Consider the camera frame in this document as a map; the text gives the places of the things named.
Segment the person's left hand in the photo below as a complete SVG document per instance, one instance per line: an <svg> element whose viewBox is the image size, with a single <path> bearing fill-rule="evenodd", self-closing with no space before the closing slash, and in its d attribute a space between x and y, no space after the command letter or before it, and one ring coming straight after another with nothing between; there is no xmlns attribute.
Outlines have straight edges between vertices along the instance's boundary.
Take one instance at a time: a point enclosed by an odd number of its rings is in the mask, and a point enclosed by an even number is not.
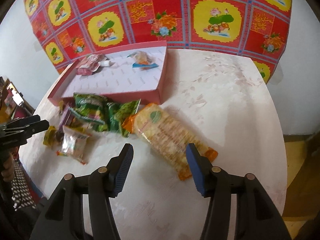
<svg viewBox="0 0 320 240"><path fill-rule="evenodd" d="M15 147L10 150L9 157L4 162L4 170L1 172L3 180L7 183L11 182L15 177L15 164L14 164L14 155L18 153L18 147Z"/></svg>

